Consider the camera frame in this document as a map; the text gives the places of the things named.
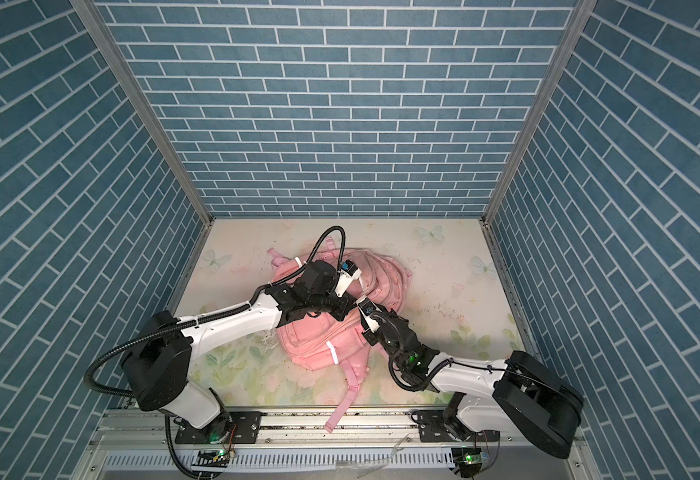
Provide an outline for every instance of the floral tabletop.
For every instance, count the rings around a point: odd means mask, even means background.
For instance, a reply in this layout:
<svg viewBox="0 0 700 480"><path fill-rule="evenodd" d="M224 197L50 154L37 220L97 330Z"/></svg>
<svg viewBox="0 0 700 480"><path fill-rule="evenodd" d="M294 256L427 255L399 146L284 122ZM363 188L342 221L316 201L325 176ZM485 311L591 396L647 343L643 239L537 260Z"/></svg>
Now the floral tabletop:
<svg viewBox="0 0 700 480"><path fill-rule="evenodd" d="M348 248L393 256L411 270L400 314L422 343L481 360L523 348L477 220L221 220L211 230L176 314L246 301L272 277L268 248L303 256L333 224L345 228ZM338 245L338 234L333 235ZM379 352L371 352L368 365L356 405L437 404L451 396L400 389ZM275 331L210 351L191 365L190 375L217 391L228 406L330 406L347 390L339 366L311 372L292 363Z"/></svg>

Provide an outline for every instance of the backpack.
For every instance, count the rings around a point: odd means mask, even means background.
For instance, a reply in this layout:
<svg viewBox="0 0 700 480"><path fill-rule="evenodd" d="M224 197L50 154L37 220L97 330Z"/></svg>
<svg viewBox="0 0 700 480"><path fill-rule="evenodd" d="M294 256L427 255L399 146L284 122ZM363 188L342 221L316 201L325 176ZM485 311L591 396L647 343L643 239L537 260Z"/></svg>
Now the backpack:
<svg viewBox="0 0 700 480"><path fill-rule="evenodd" d="M330 236L326 239L326 245L328 250L318 252L314 260L323 260L335 266L339 249ZM268 253L272 256L271 263L275 269L274 281L294 272L302 264L299 257L289 260L272 248ZM365 249L345 249L345 259L352 260L361 269L359 282L353 282L347 289L348 293L356 298L365 295L372 302L400 311L411 283L409 270L388 256L376 255ZM279 328L278 338L283 350L297 365L309 370L339 365L345 371L347 394L324 425L326 431L333 432L355 400L368 370L371 346L363 337L361 314L353 309L344 322L336 321L325 312L317 317L305 316Z"/></svg>

